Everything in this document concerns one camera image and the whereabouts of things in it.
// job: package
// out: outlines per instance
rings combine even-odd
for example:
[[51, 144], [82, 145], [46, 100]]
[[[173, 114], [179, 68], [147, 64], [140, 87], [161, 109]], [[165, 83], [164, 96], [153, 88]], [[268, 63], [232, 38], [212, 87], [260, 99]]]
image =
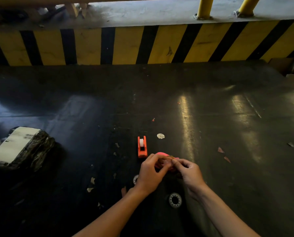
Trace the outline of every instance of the package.
[[54, 145], [55, 139], [41, 129], [15, 127], [0, 140], [0, 167], [37, 171]]

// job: hand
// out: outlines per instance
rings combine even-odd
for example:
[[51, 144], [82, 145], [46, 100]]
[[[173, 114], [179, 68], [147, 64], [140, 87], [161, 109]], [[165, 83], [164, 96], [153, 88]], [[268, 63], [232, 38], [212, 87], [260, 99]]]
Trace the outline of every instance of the hand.
[[164, 166], [157, 173], [155, 170], [155, 164], [161, 159], [165, 159], [165, 157], [162, 155], [151, 154], [140, 167], [139, 177], [134, 188], [140, 190], [146, 196], [157, 189], [169, 168], [172, 167], [171, 160], [163, 161]]
[[193, 199], [199, 200], [202, 187], [206, 187], [201, 170], [196, 163], [186, 159], [172, 159], [173, 166], [180, 171], [188, 192]]

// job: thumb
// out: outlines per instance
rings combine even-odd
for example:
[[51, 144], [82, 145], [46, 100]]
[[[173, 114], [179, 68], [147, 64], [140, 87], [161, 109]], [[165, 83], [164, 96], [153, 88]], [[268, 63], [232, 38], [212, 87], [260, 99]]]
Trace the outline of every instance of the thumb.
[[183, 165], [181, 165], [181, 163], [178, 162], [176, 159], [172, 159], [171, 162], [172, 162], [173, 166], [174, 166], [178, 171], [182, 172], [182, 171], [184, 170], [185, 167], [184, 167]]
[[168, 172], [169, 168], [171, 167], [171, 164], [168, 163], [168, 164], [165, 164], [161, 170], [158, 172], [161, 176], [161, 178], [163, 178], [165, 176], [165, 174]]

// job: dark floor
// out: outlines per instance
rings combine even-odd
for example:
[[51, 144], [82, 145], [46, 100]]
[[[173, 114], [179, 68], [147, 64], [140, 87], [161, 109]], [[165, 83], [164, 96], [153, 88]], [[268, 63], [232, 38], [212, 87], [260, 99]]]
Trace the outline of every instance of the dark floor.
[[[199, 164], [261, 236], [294, 236], [294, 88], [263, 62], [0, 67], [0, 138], [16, 126], [58, 147], [36, 173], [0, 171], [0, 236], [73, 235], [133, 186], [143, 135], [149, 154]], [[123, 235], [199, 236], [196, 208], [172, 209], [171, 192], [184, 196], [169, 174]]]

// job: person's left hand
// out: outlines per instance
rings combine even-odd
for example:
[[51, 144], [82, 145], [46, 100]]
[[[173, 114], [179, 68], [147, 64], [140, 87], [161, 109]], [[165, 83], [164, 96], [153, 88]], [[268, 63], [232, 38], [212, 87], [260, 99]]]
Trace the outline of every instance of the person's left hand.
[[166, 159], [166, 157], [162, 155], [151, 154], [147, 157], [147, 159], [142, 163], [140, 167], [139, 176], [136, 181], [135, 188], [144, 192], [146, 196], [157, 189], [159, 183], [162, 181], [169, 168], [172, 167], [171, 160], [164, 161], [164, 166], [157, 173], [155, 170], [155, 164], [158, 162], [159, 159]]

